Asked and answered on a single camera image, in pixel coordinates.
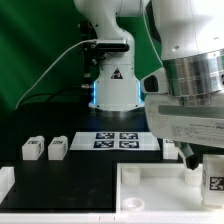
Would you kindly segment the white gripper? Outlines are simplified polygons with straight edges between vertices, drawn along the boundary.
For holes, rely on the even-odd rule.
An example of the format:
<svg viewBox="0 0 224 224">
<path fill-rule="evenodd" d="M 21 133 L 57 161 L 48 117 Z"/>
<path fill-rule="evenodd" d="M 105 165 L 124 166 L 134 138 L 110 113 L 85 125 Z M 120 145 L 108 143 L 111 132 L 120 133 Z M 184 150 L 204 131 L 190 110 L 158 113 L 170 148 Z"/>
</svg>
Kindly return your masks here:
<svg viewBox="0 0 224 224">
<path fill-rule="evenodd" d="M 149 94 L 145 113 L 155 137 L 175 141 L 187 169 L 199 166 L 188 143 L 224 148 L 224 93 L 213 94 L 209 106 L 196 107 L 180 106 L 176 98 L 168 95 Z"/>
</svg>

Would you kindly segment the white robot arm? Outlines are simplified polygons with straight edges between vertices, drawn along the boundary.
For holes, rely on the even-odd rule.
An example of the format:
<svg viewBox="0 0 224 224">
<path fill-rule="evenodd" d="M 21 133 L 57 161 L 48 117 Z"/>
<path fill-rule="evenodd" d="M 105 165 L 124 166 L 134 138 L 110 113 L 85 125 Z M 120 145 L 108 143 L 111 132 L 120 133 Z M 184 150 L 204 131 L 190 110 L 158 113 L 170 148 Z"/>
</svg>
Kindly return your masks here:
<svg viewBox="0 0 224 224">
<path fill-rule="evenodd" d="M 74 0 L 102 54 L 89 106 L 127 113 L 144 108 L 151 133 L 172 140 L 189 169 L 191 144 L 224 148 L 224 0 Z M 161 67 L 139 80 L 134 38 L 116 19 L 149 15 Z"/>
</svg>

